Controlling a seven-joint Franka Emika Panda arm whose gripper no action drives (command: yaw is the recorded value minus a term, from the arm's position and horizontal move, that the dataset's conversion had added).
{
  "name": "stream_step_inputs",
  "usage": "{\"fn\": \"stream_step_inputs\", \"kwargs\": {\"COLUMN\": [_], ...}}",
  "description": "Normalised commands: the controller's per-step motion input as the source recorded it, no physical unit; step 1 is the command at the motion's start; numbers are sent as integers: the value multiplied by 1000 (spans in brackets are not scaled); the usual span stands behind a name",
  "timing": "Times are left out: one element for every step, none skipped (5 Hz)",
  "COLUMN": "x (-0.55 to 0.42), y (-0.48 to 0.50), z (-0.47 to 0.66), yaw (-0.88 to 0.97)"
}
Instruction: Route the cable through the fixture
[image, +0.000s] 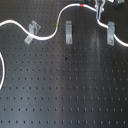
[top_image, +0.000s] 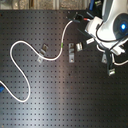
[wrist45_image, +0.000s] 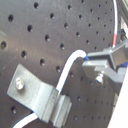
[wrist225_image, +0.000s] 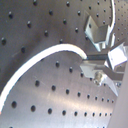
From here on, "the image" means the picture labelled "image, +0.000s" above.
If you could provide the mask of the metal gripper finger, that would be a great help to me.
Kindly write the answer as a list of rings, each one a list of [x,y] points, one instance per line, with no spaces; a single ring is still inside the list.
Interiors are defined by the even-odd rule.
[[[99,19],[101,0],[95,0],[96,19]]]
[[[101,4],[101,13],[104,11],[105,3],[106,3],[106,0],[102,0],[102,4]]]

